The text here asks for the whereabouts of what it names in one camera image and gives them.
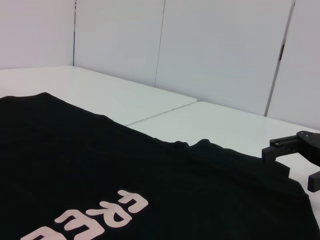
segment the black fabric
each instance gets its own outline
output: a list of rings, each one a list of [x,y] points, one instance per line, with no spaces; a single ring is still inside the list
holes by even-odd
[[[114,228],[87,215],[105,230],[95,240],[320,240],[309,196],[284,165],[267,169],[208,140],[163,142],[48,93],[0,99],[0,161],[2,239],[46,226],[73,240],[89,228],[55,219],[106,201],[132,220]],[[119,190],[148,205],[129,212],[136,202],[119,203]]]

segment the black t-shirt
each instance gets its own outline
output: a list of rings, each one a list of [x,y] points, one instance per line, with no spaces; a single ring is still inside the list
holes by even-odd
[[[1,239],[320,240],[284,165],[163,142],[48,93],[0,99],[0,161]]]

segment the t-shirt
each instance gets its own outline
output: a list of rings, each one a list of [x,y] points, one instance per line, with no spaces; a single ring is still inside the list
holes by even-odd
[[[0,99],[0,161],[1,239],[320,240],[284,165],[164,142],[48,93]]]

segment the white backdrop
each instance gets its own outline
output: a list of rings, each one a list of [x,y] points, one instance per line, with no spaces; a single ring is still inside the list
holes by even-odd
[[[165,0],[77,0],[74,65],[155,85]]]
[[[73,64],[75,0],[0,0],[0,69]]]
[[[320,1],[297,0],[268,117],[320,130]]]
[[[263,115],[292,0],[167,0],[156,87]]]

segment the white table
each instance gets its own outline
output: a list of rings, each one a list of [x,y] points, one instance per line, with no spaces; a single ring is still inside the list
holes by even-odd
[[[166,142],[182,141],[194,145],[201,139],[223,148],[261,158],[269,140],[295,135],[301,130],[320,133],[307,127],[206,102],[197,102],[133,124],[130,128]],[[320,223],[320,191],[307,190],[308,176],[320,171],[300,154],[277,158],[291,168],[289,177],[309,194],[312,209]]]
[[[47,92],[122,125],[195,103],[192,97],[74,66],[0,70],[0,98]]]

